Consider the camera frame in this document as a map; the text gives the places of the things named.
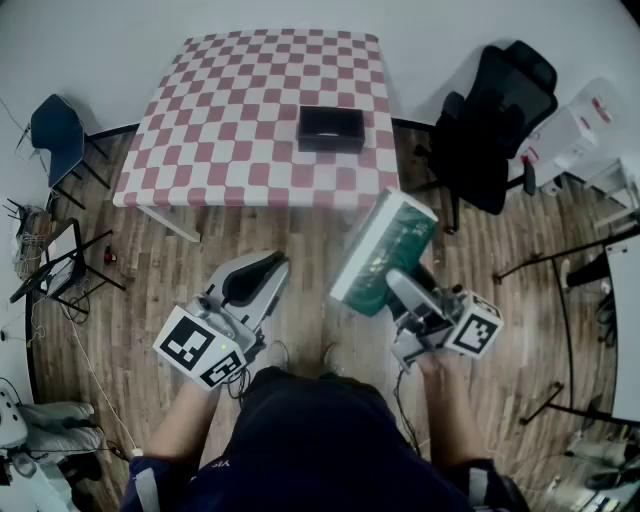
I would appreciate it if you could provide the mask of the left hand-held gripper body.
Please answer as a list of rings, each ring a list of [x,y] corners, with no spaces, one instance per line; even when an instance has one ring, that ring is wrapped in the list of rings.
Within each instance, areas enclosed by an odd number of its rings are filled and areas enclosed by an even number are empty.
[[[153,349],[207,391],[230,381],[264,348],[266,302],[237,307],[222,296],[200,293],[175,306]]]

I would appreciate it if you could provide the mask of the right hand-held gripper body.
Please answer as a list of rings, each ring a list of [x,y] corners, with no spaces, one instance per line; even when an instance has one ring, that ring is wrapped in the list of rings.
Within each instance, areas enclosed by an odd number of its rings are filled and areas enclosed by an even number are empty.
[[[441,315],[418,320],[391,291],[389,308],[396,325],[391,352],[405,371],[419,356],[442,349],[478,359],[491,347],[503,328],[498,308],[461,286],[439,288]]]

